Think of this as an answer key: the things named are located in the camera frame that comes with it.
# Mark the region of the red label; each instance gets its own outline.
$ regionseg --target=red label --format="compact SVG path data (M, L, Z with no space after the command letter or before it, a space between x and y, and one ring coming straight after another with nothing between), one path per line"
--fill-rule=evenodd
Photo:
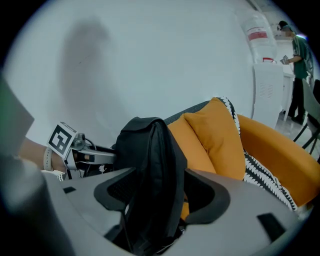
M258 39L258 38L268 38L267 36L267 32L254 32L248 35L249 41L254 40L254 39Z

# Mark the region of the wrist strap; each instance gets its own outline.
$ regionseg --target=wrist strap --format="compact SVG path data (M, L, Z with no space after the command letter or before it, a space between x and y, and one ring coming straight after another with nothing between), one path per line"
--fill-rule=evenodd
M52 149L50 147L47 147L44 151L44 156L43 156L43 168L46 171L53 171L52 166L51 166L51 156L52 156Z

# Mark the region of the green shirt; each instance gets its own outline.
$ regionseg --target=green shirt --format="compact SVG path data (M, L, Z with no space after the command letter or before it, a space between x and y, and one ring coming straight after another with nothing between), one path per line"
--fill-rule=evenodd
M310 69L308 65L309 63L312 63L312 57L307 41L304 38L296 35L293 38L292 47L293 56L300 56L302 58L302 60L293 63L295 77L299 79L306 79L308 76L307 71Z

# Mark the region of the gray chair back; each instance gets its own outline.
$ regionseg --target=gray chair back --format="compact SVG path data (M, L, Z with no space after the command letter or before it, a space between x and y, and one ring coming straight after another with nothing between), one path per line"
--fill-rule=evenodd
M303 106L304 109L312 116L314 119L320 123L320 104L316 100L309 84L305 79L302 80L303 84Z

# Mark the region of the floor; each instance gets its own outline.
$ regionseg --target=floor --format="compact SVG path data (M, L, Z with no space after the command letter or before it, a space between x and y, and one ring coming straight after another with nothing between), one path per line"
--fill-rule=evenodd
M306 124L307 119L304 120L303 125L300 125L296 122L293 122L290 117L288 117L286 122L284 122L284 116L285 115L283 113L279 115L278 121L275 126L275 130L277 130L284 136L290 138L291 140L294 140L294 138L298 135L300 130L303 128L303 125ZM305 129L303 134L298 138L298 140L295 143L297 143L302 147L310 139L310 137L311 137L311 131L307 127L307 129ZM310 152L312 145L313 143L311 143L305 150ZM312 157L318 160L319 155L320 155L320 140L318 139L315 144L315 148L312 152Z

